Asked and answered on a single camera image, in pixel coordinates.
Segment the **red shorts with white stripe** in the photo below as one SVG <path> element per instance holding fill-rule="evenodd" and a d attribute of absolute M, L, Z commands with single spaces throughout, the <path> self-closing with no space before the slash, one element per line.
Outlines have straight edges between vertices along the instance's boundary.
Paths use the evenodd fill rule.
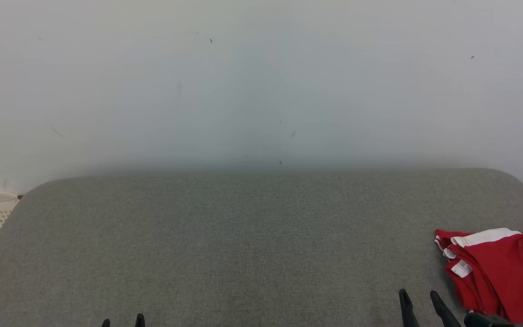
<path fill-rule="evenodd" d="M 523 323 L 523 233 L 493 228 L 479 233 L 436 230 L 446 272 L 467 311 Z"/>

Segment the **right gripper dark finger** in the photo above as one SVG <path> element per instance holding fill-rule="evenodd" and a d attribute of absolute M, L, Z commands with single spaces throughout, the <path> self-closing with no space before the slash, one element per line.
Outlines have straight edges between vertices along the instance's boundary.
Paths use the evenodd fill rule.
<path fill-rule="evenodd" d="M 405 288 L 399 290 L 399 302 L 401 307 L 401 319 L 403 327 L 420 327 L 414 314 L 413 303 Z"/>
<path fill-rule="evenodd" d="M 440 317 L 444 327 L 462 327 L 437 291 L 430 291 L 429 296 L 434 306 L 434 310 Z"/>

